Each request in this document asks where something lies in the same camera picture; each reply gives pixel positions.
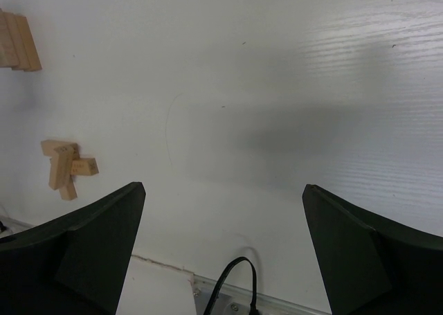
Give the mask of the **wood block three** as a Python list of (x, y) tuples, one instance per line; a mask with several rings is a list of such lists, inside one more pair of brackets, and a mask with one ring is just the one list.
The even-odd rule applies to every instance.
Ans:
[(38, 56), (30, 26), (28, 24), (28, 20), (23, 15), (15, 15), (15, 19), (29, 63), (29, 67), (26, 69), (26, 71), (41, 71), (42, 65)]

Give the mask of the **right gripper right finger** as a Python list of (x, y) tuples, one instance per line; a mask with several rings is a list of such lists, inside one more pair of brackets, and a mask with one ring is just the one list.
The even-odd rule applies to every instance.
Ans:
[(302, 203), (333, 314), (441, 314), (442, 238), (308, 185)]

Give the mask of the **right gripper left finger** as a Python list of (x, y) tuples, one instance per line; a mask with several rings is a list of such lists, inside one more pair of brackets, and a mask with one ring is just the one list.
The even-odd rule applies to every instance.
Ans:
[(144, 203), (142, 183), (131, 182), (1, 238), (1, 313), (115, 314)]

